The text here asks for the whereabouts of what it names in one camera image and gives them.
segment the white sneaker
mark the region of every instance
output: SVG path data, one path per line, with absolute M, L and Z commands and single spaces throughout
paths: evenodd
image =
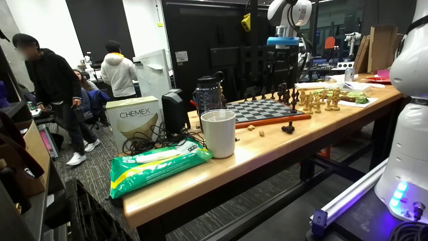
M 98 146 L 101 143 L 99 139 L 97 139 L 94 143 L 89 143 L 88 146 L 86 146 L 85 151 L 89 152 L 95 149 L 96 146 Z
M 68 166 L 75 166 L 82 163 L 84 160 L 86 160 L 86 155 L 80 155 L 79 153 L 75 152 L 73 157 L 66 163 Z

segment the blue light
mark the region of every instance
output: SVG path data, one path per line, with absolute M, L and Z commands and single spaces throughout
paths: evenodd
M 389 202 L 389 205 L 393 208 L 398 206 L 398 200 L 395 198 L 392 198 L 391 201 Z
M 407 189 L 407 182 L 402 181 L 398 184 L 397 190 L 404 192 Z
M 396 190 L 396 191 L 394 192 L 394 197 L 395 197 L 396 199 L 401 199 L 401 198 L 403 197 L 403 193 L 402 193 L 402 192 L 400 192 L 400 191 L 398 191 L 398 190 Z

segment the chess board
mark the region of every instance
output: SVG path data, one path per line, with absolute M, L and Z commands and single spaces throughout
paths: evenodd
M 258 99 L 245 102 L 227 103 L 226 107 L 236 114 L 236 123 L 260 121 L 266 119 L 295 116 L 303 114 L 300 111 L 290 113 L 291 107 L 273 99 Z

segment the man in black hoodie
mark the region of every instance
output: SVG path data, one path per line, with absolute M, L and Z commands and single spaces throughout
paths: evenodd
M 40 48 L 39 42 L 32 36 L 18 33 L 12 38 L 15 48 L 25 58 L 30 80 L 36 91 L 37 105 L 46 110 L 48 105 L 63 119 L 71 138 L 74 155 L 67 165 L 74 166 L 86 160 L 85 151 L 92 151 L 100 141 L 79 120 L 76 107 L 81 105 L 81 86 L 66 60 L 47 48 Z M 83 140 L 89 144 L 85 148 Z

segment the person in white hoodie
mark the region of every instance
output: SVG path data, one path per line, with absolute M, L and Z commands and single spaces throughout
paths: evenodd
M 120 44 L 109 40 L 105 45 L 108 54 L 101 64 L 103 81 L 111 85 L 115 100 L 135 98 L 133 80 L 138 81 L 134 63 L 120 53 Z

